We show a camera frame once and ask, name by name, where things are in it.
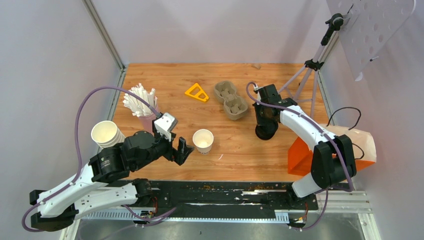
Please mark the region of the white paper coffee cup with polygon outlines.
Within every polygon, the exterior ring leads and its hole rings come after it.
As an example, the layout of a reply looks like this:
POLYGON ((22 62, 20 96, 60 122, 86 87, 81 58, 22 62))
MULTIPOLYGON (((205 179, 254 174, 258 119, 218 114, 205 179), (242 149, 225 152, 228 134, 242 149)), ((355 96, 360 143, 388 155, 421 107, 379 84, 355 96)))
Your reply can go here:
POLYGON ((206 155, 212 149, 214 135, 208 129, 199 129, 193 134, 192 141, 197 151, 203 155, 206 155))

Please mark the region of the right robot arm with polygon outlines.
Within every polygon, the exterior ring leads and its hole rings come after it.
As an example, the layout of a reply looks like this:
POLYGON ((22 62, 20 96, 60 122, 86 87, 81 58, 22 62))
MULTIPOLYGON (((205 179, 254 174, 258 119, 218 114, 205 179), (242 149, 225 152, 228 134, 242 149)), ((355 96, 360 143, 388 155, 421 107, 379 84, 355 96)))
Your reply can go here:
POLYGON ((306 196, 320 193, 347 181, 346 191, 351 192, 352 177, 357 174, 353 143, 347 135, 336 135, 320 126, 308 116, 292 98, 282 98, 274 84, 259 87, 254 82, 255 97, 247 94, 254 103, 255 134, 261 140, 271 139, 282 124, 292 130, 312 151, 310 172, 292 185, 285 195, 286 204, 298 209, 306 196))

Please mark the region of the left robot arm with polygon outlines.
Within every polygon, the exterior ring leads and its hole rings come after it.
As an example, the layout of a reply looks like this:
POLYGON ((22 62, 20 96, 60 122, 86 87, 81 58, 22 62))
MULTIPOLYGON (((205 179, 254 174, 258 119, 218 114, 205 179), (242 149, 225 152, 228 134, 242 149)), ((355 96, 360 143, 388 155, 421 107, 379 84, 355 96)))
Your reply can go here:
POLYGON ((36 207, 36 213, 30 217, 30 225, 37 232, 55 232, 98 210, 132 204, 149 206, 153 191, 146 178, 137 178, 104 192, 95 191, 127 178, 131 172, 161 157, 180 166, 194 149, 183 137, 174 148, 172 140, 158 133, 138 131, 122 143, 106 147, 93 156, 78 178, 71 177, 51 190, 33 190, 30 204, 36 207))

